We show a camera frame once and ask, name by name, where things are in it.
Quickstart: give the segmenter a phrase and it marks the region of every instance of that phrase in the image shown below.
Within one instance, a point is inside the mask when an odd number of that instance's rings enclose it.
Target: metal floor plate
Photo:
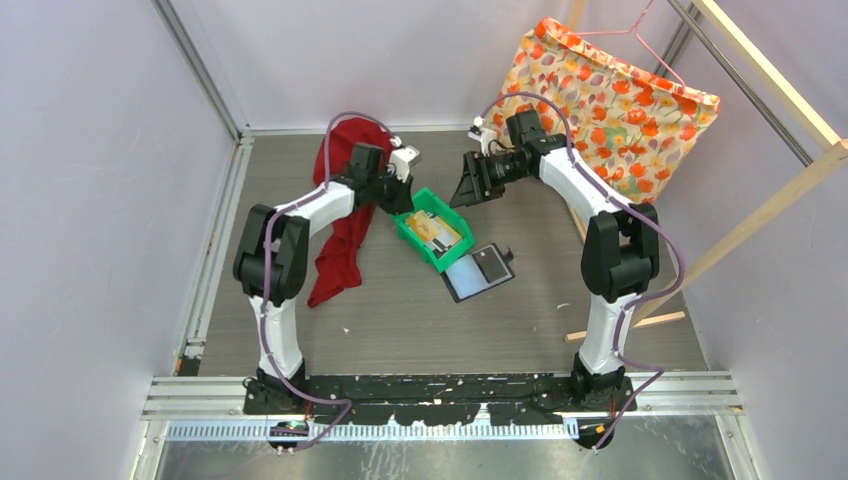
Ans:
[[[175,440],[165,441],[159,479],[733,478],[716,421],[708,416],[626,417],[612,445],[597,456],[570,440],[322,441],[282,456],[264,440]]]

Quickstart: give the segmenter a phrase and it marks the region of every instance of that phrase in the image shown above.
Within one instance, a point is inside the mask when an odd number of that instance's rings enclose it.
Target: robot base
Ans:
[[[296,377],[304,382],[301,384],[304,392],[320,398],[348,398],[353,402],[342,424],[386,425],[393,419],[403,426],[416,421],[428,426],[455,425],[457,422],[466,425],[485,411],[492,426],[561,425],[563,418],[559,413],[597,412],[597,416],[578,422],[580,439],[577,443],[587,448],[600,438],[599,426],[608,428],[612,421],[611,409],[624,405],[627,392],[633,388],[630,379],[622,376],[619,388],[591,395],[584,392],[578,397],[572,390],[569,376],[551,373],[313,375],[307,380],[303,372],[301,367]],[[249,379],[246,386],[246,414],[307,413],[307,406],[292,398],[282,382],[274,377],[265,375],[263,381]],[[630,409],[636,408],[633,402]],[[338,415],[339,407],[315,404],[311,413],[316,424],[326,425]]]
[[[308,390],[306,362],[301,364],[289,383],[301,392]],[[303,410],[303,399],[289,391],[279,378],[266,374],[261,368],[256,369],[256,378],[245,378],[242,385],[247,389],[242,409],[247,415],[282,415]]]

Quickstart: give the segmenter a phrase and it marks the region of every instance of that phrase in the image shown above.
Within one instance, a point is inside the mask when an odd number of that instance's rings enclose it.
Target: item in bin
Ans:
[[[462,238],[441,217],[419,210],[406,218],[406,225],[440,258]]]

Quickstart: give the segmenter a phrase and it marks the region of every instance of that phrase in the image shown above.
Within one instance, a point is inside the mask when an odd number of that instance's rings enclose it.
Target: green plastic bin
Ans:
[[[395,215],[393,217],[395,224],[397,225],[398,237],[409,242],[409,244],[412,245],[412,248],[421,254],[421,259],[424,260],[424,262],[432,264],[436,267],[436,270],[439,273],[443,273],[453,264],[453,262],[459,260],[459,257],[468,253],[468,251],[471,250],[471,247],[474,246],[474,234],[471,233],[471,227],[468,226],[468,222],[466,222],[464,218],[453,211],[447,203],[442,201],[442,199],[436,196],[436,194],[429,188],[422,188],[419,190],[418,193],[412,197],[412,204],[415,206],[415,210],[402,215]],[[462,239],[444,255],[437,258],[436,254],[430,250],[430,247],[418,238],[418,235],[416,235],[415,232],[406,225],[406,218],[418,210],[435,213],[442,217],[445,223],[450,225],[451,228],[456,230],[456,233],[462,236]]]

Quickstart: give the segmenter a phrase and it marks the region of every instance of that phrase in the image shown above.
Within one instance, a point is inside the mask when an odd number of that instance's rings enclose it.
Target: pink hanger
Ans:
[[[683,79],[680,77],[680,75],[678,75],[677,72],[675,72],[674,69],[672,69],[667,63],[665,63],[665,61],[662,59],[662,57],[657,55],[657,52],[655,52],[654,49],[651,48],[651,46],[648,45],[647,42],[645,42],[645,40],[642,38],[642,36],[639,35],[639,26],[642,24],[642,20],[645,18],[645,15],[648,13],[648,10],[650,10],[651,5],[653,5],[653,3],[654,3],[654,0],[648,0],[648,5],[645,6],[645,9],[642,10],[641,14],[639,14],[639,18],[636,19],[636,23],[634,23],[633,26],[631,26],[627,30],[612,30],[612,31],[608,31],[608,32],[580,32],[580,33],[570,32],[570,33],[567,33],[566,35],[569,35],[569,36],[576,35],[576,36],[579,36],[579,37],[585,37],[585,36],[589,36],[589,35],[627,35],[627,34],[632,33],[636,37],[636,40],[639,40],[639,43],[641,43],[643,47],[648,49],[648,51],[651,52],[651,55],[653,55],[657,60],[659,60],[659,62],[662,64],[662,66],[665,67],[669,72],[671,72],[671,74],[674,75],[674,78],[676,78],[677,81],[680,82],[680,85],[682,85],[683,88],[685,89],[686,88],[686,82],[684,82]]]

